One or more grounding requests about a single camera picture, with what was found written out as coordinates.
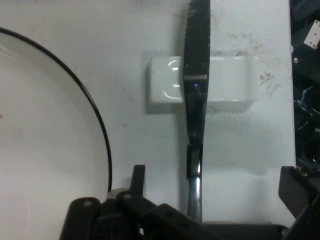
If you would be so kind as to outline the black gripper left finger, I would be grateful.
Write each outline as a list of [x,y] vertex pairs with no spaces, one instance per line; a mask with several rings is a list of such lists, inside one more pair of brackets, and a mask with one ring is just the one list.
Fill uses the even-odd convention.
[[143,196],[145,166],[133,167],[129,189],[101,203],[94,197],[72,201],[61,240],[215,240],[207,227],[168,204]]

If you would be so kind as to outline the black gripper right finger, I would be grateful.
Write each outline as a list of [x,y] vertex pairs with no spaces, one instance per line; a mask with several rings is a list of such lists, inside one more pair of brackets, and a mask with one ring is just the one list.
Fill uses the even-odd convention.
[[320,173],[303,176],[293,166],[280,171],[278,195],[295,221],[286,230],[284,240],[320,238]]

